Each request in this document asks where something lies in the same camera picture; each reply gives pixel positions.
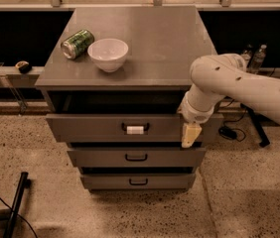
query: gray tabletop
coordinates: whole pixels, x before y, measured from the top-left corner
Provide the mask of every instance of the gray tabletop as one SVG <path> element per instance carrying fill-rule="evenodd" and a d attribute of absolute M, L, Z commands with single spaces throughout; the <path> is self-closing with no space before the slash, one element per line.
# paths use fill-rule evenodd
<path fill-rule="evenodd" d="M 97 68 L 87 53 L 66 59 L 61 42 L 81 29 L 95 40 L 120 39 L 129 52 L 113 73 Z M 191 63 L 215 54 L 209 34 L 194 6 L 76 8 L 53 50 L 38 88 L 169 87 L 191 85 Z"/>

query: green can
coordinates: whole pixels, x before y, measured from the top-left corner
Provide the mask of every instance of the green can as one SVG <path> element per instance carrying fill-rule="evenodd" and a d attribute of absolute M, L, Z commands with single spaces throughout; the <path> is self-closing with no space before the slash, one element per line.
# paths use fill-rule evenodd
<path fill-rule="evenodd" d="M 94 42 L 93 34 L 88 30 L 80 30 L 61 43 L 65 57 L 74 60 Z"/>

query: robotic arm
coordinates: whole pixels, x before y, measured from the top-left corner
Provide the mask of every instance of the robotic arm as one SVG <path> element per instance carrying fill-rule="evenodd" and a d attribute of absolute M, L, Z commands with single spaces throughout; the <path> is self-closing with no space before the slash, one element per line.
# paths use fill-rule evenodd
<path fill-rule="evenodd" d="M 183 147 L 192 145 L 202 130 L 200 124 L 209 120 L 214 106 L 226 96 L 280 124 L 280 79 L 245 71 L 244 59 L 236 54 L 205 56 L 192 63 L 193 85 L 180 106 L 188 122 Z M 195 137 L 188 136 L 190 129 L 196 131 Z"/>

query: white bowl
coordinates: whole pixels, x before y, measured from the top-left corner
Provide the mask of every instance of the white bowl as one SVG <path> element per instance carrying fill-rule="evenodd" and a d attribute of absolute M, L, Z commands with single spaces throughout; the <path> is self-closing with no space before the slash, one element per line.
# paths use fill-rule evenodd
<path fill-rule="evenodd" d="M 102 39 L 88 47 L 88 54 L 97 67 L 114 72 L 126 61 L 128 50 L 128 45 L 120 40 Z"/>

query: clear plastic bottle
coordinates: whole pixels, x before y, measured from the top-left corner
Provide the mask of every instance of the clear plastic bottle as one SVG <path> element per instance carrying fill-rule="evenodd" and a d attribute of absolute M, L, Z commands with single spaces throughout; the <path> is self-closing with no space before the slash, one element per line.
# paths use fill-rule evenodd
<path fill-rule="evenodd" d="M 246 66 L 248 66 L 251 58 L 252 58 L 252 50 L 253 50 L 253 47 L 251 44 L 248 44 L 246 46 L 246 48 L 242 51 L 242 53 L 240 54 L 241 57 L 245 60 L 246 62 Z"/>
<path fill-rule="evenodd" d="M 249 66 L 250 73 L 253 74 L 258 73 L 258 71 L 262 66 L 263 61 L 266 58 L 266 50 L 267 50 L 267 46 L 261 45 L 260 48 L 255 52 Z"/>

